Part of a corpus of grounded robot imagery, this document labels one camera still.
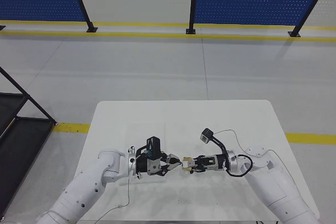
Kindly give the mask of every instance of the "perforated blue panel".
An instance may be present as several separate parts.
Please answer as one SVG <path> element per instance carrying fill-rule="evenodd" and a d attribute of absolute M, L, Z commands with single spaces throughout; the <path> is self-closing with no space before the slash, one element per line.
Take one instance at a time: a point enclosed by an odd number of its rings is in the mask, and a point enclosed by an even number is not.
<path fill-rule="evenodd" d="M 197 0 L 196 24 L 296 26 L 312 0 Z"/>
<path fill-rule="evenodd" d="M 78 0 L 0 0 L 0 20 L 85 21 Z"/>

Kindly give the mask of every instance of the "concrete floor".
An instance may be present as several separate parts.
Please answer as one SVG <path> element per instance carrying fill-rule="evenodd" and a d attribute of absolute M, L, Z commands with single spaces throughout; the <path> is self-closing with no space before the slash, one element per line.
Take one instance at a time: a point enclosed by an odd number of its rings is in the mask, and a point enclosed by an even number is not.
<path fill-rule="evenodd" d="M 59 122 L 90 123 L 103 100 L 266 99 L 285 132 L 336 134 L 336 43 L 0 36 L 0 65 Z M 0 75 L 0 92 L 17 90 Z M 20 115 L 42 116 L 32 105 Z M 50 208 L 85 138 L 50 136 L 7 221 Z M 336 146 L 291 147 L 321 220 L 336 224 Z"/>

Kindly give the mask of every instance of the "yellow floor line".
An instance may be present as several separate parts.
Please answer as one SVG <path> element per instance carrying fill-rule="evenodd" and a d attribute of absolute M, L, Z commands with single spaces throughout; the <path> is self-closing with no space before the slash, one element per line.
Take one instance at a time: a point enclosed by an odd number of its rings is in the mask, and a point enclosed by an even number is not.
<path fill-rule="evenodd" d="M 302 134 L 302 133 L 285 133 L 289 143 L 303 144 L 335 144 L 336 135 L 330 134 Z"/>
<path fill-rule="evenodd" d="M 257 35 L 217 35 L 217 34 L 162 34 L 145 32 L 59 32 L 59 31 L 0 31 L 0 35 L 28 35 L 28 36 L 92 36 L 92 37 L 131 37 L 131 38 L 183 38 L 183 39 L 225 39 L 225 40 L 264 40 L 264 41 L 307 41 L 334 42 L 336 38 L 285 36 L 257 36 Z"/>
<path fill-rule="evenodd" d="M 88 133 L 90 124 L 59 123 L 53 132 Z"/>
<path fill-rule="evenodd" d="M 0 24 L 30 24 L 30 25 L 59 25 L 59 26 L 87 26 L 86 22 L 60 22 L 60 21 L 15 21 L 0 20 Z M 188 23 L 154 23 L 154 22 L 94 22 L 95 26 L 156 26 L 156 27 L 187 27 Z M 268 29 L 291 30 L 294 26 L 280 25 L 240 25 L 240 24 L 194 24 L 194 27 L 207 28 L 236 28 L 236 29 Z M 336 26 L 304 26 L 303 30 L 336 30 Z"/>
<path fill-rule="evenodd" d="M 89 130 L 90 124 L 59 123 L 53 132 L 88 133 Z M 285 133 L 285 135 L 289 143 L 336 145 L 336 135 L 306 133 Z"/>

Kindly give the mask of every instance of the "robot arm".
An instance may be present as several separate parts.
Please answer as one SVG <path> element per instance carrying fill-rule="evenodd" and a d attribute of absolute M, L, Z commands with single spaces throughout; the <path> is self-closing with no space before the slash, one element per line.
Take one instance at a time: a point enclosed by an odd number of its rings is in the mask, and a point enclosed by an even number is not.
<path fill-rule="evenodd" d="M 214 138 L 213 132 L 205 129 L 200 139 L 218 145 L 222 154 L 184 158 L 183 170 L 205 172 L 206 170 L 226 170 L 231 176 L 244 176 L 263 204 L 272 211 L 284 224 L 320 224 L 315 218 L 298 191 L 294 181 L 284 172 L 261 147 L 249 148 L 248 155 L 237 155 L 234 151 L 226 151 L 223 144 Z"/>
<path fill-rule="evenodd" d="M 92 208 L 103 195 L 106 184 L 128 177 L 130 172 L 142 178 L 141 173 L 165 176 L 181 164 L 173 154 L 165 154 L 160 149 L 160 141 L 156 137 L 147 140 L 147 145 L 129 154 L 117 150 L 102 150 L 98 158 L 87 170 L 81 171 L 63 190 L 60 197 L 37 222 L 37 224 L 73 224 Z M 125 158 L 125 166 L 120 169 L 121 157 Z"/>

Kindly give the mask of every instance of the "white table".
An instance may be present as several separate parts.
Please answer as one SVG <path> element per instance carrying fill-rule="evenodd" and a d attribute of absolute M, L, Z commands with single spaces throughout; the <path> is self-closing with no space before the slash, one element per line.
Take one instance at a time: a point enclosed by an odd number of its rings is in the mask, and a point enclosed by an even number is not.
<path fill-rule="evenodd" d="M 284 160 L 312 211 L 319 211 L 269 101 L 103 101 L 97 105 L 76 174 L 103 148 L 126 151 L 144 146 L 155 135 L 161 149 L 184 156 L 221 153 L 213 143 L 199 140 L 204 128 L 234 129 L 243 148 L 274 149 Z M 234 134 L 215 135 L 228 150 L 239 151 Z M 221 171 L 187 175 L 179 167 L 165 177 L 132 180 L 130 205 L 102 220 L 123 221 L 255 221 L 277 220 L 244 178 Z M 104 195 L 82 220 L 96 220 L 108 209 L 127 202 L 127 178 L 108 184 Z"/>

